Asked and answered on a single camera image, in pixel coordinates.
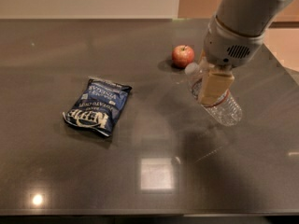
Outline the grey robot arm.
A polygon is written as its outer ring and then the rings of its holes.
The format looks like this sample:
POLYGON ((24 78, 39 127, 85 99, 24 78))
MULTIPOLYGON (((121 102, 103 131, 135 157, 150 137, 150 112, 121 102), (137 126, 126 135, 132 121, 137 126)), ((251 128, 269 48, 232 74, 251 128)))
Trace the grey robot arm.
POLYGON ((264 32, 294 0, 221 0, 211 18, 202 61, 208 69, 198 101, 214 105, 230 88, 232 70, 248 63, 263 44, 264 32))

